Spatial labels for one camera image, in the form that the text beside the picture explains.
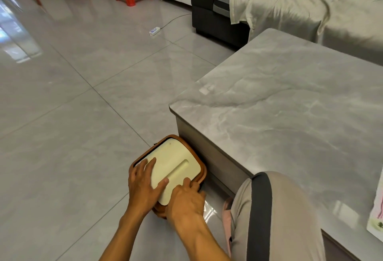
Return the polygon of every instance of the white power socket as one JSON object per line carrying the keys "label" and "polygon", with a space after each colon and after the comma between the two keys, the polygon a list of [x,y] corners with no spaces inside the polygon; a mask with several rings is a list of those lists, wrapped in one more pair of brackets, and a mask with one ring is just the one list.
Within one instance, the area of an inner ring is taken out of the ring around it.
{"label": "white power socket", "polygon": [[154,36],[154,35],[156,35],[160,30],[161,30],[160,27],[155,27],[153,30],[151,30],[151,31],[149,32],[149,35],[150,35],[150,36]]}

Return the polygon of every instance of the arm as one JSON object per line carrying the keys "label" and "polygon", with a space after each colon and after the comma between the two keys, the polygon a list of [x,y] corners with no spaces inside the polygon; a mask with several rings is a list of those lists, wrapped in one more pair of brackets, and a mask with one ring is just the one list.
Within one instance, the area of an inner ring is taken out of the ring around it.
{"label": "arm", "polygon": [[217,244],[203,218],[205,193],[198,193],[198,184],[190,187],[185,178],[183,186],[172,192],[167,207],[167,219],[175,228],[191,261],[230,261],[228,255]]}
{"label": "arm", "polygon": [[154,207],[169,180],[163,179],[153,189],[150,178],[156,158],[149,163],[143,160],[129,169],[129,204],[121,217],[118,229],[108,244],[100,261],[128,261],[138,229],[144,217]]}

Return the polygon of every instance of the cream-colored lid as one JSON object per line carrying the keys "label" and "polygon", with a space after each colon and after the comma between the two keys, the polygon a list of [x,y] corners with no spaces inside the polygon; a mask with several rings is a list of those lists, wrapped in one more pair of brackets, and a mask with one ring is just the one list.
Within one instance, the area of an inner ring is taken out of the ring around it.
{"label": "cream-colored lid", "polygon": [[155,148],[146,157],[148,161],[156,157],[151,185],[153,188],[165,177],[169,178],[169,183],[162,193],[159,203],[167,205],[170,201],[173,189],[183,183],[185,177],[191,180],[201,172],[201,166],[190,153],[190,151],[178,140],[167,139],[160,146]]}

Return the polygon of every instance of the black cord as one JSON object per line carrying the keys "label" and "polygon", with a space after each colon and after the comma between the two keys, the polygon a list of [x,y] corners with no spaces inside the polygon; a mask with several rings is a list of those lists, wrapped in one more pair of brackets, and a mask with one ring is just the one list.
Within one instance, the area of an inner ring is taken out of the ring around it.
{"label": "black cord", "polygon": [[183,17],[183,16],[187,16],[187,15],[191,15],[191,14],[186,14],[186,15],[180,15],[180,16],[178,16],[178,17],[176,17],[176,18],[174,18],[173,20],[171,20],[169,23],[167,23],[165,26],[163,26],[163,27],[160,27],[160,29],[162,30],[163,28],[165,28],[167,25],[169,25],[172,21],[174,21],[175,19],[178,19],[178,18],[180,18],[180,17]]}

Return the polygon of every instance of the coffee table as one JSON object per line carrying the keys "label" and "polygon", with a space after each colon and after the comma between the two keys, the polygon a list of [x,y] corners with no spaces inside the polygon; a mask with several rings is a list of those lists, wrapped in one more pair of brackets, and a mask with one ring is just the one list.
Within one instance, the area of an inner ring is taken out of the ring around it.
{"label": "coffee table", "polygon": [[260,171],[286,174],[341,258],[383,259],[366,230],[383,163],[383,67],[269,29],[169,106],[231,192]]}

